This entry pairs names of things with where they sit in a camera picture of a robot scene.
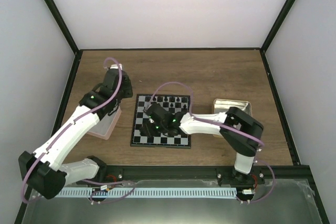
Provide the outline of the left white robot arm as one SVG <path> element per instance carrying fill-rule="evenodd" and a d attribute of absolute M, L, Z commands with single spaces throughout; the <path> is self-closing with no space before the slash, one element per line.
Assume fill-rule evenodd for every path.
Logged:
<path fill-rule="evenodd" d="M 20 155 L 21 194 L 30 186 L 52 199 L 65 186 L 82 180 L 103 185 L 107 165 L 101 159 L 89 156 L 68 164 L 64 160 L 87 133 L 108 139 L 121 114 L 121 100 L 132 96 L 131 81 L 122 65 L 112 65 L 103 82 L 84 95 L 71 117 L 45 144 L 33 153 Z"/>

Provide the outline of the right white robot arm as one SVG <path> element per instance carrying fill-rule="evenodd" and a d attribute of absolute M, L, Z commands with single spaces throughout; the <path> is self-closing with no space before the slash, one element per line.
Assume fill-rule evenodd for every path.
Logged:
<path fill-rule="evenodd" d="M 141 134 L 153 137 L 156 134 L 168 136 L 209 134 L 222 136 L 236 152 L 233 177 L 244 184 L 252 177 L 252 167 L 260 147 L 264 126 L 236 106 L 226 112 L 215 114 L 193 114 L 190 111 L 171 113 L 154 103 L 144 114 L 148 120 L 140 129 Z"/>

